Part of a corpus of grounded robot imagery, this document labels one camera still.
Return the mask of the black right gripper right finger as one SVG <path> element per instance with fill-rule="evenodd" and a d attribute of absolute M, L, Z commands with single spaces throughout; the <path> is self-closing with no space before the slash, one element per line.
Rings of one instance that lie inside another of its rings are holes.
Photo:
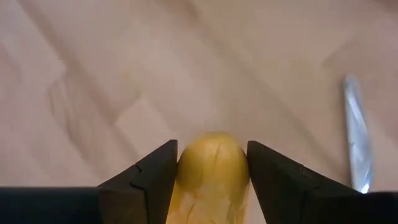
<path fill-rule="evenodd" d="M 267 224 L 398 224 L 398 192 L 362 194 L 257 141 L 247 149 Z"/>

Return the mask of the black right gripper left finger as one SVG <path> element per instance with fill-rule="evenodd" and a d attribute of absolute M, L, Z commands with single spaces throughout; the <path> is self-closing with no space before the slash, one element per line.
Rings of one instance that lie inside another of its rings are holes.
<path fill-rule="evenodd" d="M 176 170 L 169 140 L 97 187 L 0 187 L 0 224 L 165 224 Z"/>

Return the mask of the yellow mango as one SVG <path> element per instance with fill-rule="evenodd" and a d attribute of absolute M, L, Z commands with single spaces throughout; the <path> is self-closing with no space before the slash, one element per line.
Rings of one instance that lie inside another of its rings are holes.
<path fill-rule="evenodd" d="M 177 162 L 166 224 L 244 224 L 249 180 L 246 154 L 234 137 L 203 135 Z"/>

